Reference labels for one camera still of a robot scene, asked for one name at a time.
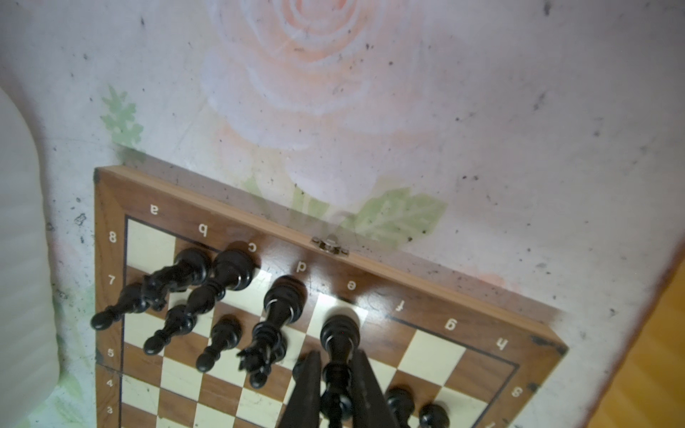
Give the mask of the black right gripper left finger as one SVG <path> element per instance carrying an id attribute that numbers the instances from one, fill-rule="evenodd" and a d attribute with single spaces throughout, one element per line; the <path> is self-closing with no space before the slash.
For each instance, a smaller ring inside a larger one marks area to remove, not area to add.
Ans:
<path id="1" fill-rule="evenodd" d="M 278 428 L 319 427 L 321 373 L 319 351 L 311 351 L 298 360 L 293 374 L 295 387 Z"/>

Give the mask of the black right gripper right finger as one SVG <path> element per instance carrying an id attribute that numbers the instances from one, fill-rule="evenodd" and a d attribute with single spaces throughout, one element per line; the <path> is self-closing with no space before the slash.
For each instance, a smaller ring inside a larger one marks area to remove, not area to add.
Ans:
<path id="1" fill-rule="evenodd" d="M 354 428 L 398 427 L 388 407 L 367 354 L 362 349 L 353 353 L 351 360 L 351 401 Z"/>

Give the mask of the black chess king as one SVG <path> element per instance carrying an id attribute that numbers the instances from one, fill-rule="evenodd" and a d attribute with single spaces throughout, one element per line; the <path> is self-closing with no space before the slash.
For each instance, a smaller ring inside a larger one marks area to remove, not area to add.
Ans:
<path id="1" fill-rule="evenodd" d="M 322 327 L 320 342 L 329 357 L 323 369 L 326 390 L 320 410 L 329 427 L 342 427 L 353 411 L 350 361 L 360 344 L 359 326 L 351 317 L 333 315 Z"/>

